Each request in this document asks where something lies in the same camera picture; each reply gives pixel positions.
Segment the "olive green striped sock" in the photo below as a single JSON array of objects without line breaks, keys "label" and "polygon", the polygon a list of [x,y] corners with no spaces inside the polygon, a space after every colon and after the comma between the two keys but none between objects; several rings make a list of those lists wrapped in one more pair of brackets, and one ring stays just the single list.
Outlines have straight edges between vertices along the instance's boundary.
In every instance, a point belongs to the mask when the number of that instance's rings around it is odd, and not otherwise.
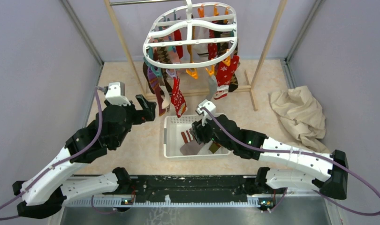
[{"label": "olive green striped sock", "polygon": [[215,154],[219,149],[220,149],[220,145],[216,142],[212,142],[212,144],[210,145],[210,147],[208,148],[208,150],[212,153],[212,154]]}]

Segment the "taupe grey sock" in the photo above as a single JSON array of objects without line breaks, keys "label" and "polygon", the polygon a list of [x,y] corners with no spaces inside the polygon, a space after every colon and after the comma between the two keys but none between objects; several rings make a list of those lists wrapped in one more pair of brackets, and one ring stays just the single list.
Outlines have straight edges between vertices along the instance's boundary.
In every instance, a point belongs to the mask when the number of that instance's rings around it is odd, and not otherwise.
[{"label": "taupe grey sock", "polygon": [[184,156],[197,155],[201,151],[203,146],[205,145],[205,143],[199,144],[196,141],[195,136],[193,135],[192,129],[183,131],[180,134],[184,142],[183,146],[180,147],[180,152]]}]

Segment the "red white patterned sock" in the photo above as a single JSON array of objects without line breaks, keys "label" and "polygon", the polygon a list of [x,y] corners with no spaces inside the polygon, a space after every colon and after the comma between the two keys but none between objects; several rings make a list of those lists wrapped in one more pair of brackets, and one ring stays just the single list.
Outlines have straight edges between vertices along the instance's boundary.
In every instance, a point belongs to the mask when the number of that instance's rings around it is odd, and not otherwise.
[{"label": "red white patterned sock", "polygon": [[176,116],[180,118],[187,110],[186,100],[179,88],[180,79],[178,77],[174,77],[174,86],[172,89],[171,103],[174,106]]}]

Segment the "white perforated plastic basket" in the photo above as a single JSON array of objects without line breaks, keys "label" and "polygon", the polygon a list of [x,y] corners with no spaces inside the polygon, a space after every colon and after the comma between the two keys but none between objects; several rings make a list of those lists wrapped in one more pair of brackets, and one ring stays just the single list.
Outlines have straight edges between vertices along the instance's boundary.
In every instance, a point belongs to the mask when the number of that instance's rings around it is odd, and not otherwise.
[{"label": "white perforated plastic basket", "polygon": [[191,129],[191,125],[195,121],[201,120],[198,115],[167,116],[164,120],[164,142],[163,154],[169,160],[207,160],[226,158],[231,152],[220,147],[215,153],[209,150],[212,141],[202,146],[197,154],[183,154],[180,150],[186,144],[182,132]]}]

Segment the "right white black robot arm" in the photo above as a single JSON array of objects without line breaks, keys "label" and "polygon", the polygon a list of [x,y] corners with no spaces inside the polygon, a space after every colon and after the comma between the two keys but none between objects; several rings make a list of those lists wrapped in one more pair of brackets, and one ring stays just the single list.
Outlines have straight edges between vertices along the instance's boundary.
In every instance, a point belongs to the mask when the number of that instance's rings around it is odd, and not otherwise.
[{"label": "right white black robot arm", "polygon": [[342,168],[347,168],[348,162],[343,151],[318,153],[293,147],[263,133],[241,129],[224,114],[214,120],[193,122],[190,133],[199,144],[214,141],[241,158],[286,166],[286,169],[258,170],[255,187],[261,193],[300,188],[337,200],[347,198],[348,173]]}]

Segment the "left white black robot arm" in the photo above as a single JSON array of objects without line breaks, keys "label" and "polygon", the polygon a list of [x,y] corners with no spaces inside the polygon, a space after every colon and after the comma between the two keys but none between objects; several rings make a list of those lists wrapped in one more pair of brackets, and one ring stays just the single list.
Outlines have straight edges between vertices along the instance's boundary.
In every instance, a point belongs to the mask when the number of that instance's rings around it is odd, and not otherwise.
[{"label": "left white black robot arm", "polygon": [[136,95],[141,109],[133,103],[98,108],[95,120],[76,131],[59,154],[43,171],[27,181],[16,181],[14,194],[22,201],[17,205],[20,217],[47,218],[72,201],[98,194],[127,194],[133,185],[123,167],[104,175],[82,181],[69,181],[69,177],[110,150],[118,149],[134,125],[155,120],[155,102]]}]

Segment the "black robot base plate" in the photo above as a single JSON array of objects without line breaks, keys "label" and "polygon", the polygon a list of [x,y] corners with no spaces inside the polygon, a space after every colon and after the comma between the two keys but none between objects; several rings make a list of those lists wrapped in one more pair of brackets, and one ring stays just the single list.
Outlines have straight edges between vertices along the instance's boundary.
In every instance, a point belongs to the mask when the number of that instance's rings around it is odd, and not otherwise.
[{"label": "black robot base plate", "polygon": [[282,194],[283,188],[273,190],[258,183],[255,176],[200,175],[168,176],[139,175],[112,191],[115,195],[130,195],[137,203],[161,203],[168,195],[173,203],[244,203],[256,194]]}]

